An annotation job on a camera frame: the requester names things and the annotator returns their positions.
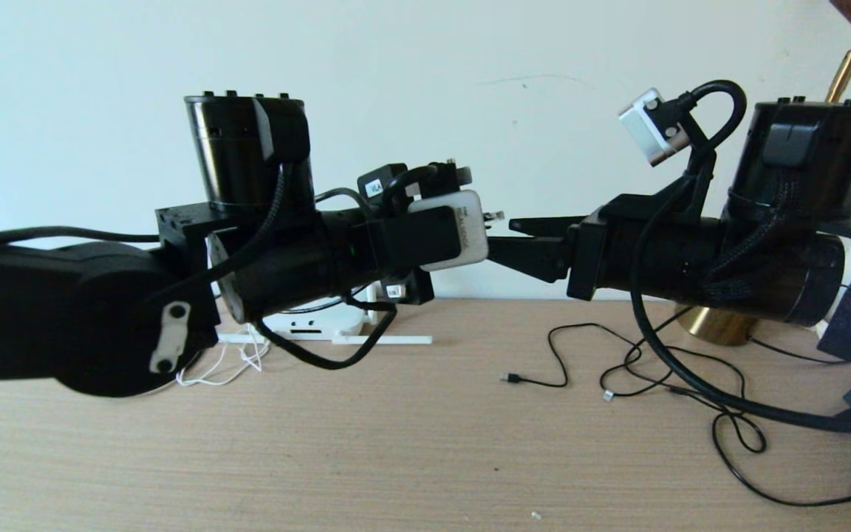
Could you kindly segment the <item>brass desk lamp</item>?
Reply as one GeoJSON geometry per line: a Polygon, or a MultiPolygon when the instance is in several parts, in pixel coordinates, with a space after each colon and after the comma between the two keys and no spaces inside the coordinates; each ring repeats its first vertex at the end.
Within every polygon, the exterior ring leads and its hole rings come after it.
{"type": "MultiPolygon", "coordinates": [[[[851,0],[824,0],[847,21],[851,28],[851,0]]],[[[851,81],[851,47],[844,53],[836,73],[830,81],[830,87],[824,97],[824,104],[832,105],[844,102],[844,95],[851,81]]],[[[749,336],[759,324],[759,319],[744,316],[731,311],[715,309],[715,307],[681,306],[686,313],[679,317],[677,323],[688,333],[703,341],[717,346],[743,346],[749,341],[749,336]]]]}

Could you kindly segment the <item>white router with antennas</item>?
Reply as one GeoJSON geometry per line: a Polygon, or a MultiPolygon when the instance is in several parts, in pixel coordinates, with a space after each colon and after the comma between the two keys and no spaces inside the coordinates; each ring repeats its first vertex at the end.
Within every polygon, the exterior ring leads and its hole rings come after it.
{"type": "MultiPolygon", "coordinates": [[[[355,299],[361,302],[389,302],[383,296],[380,283],[357,290],[355,299]]],[[[342,346],[359,346],[372,334],[372,328],[385,317],[383,311],[362,310],[338,303],[338,299],[313,301],[293,310],[264,318],[264,323],[281,337],[291,341],[331,341],[342,346]]],[[[263,344],[264,339],[249,324],[231,326],[228,319],[217,333],[219,341],[228,344],[263,344]]],[[[430,335],[384,333],[379,344],[392,346],[428,346],[433,344],[430,335]]]]}

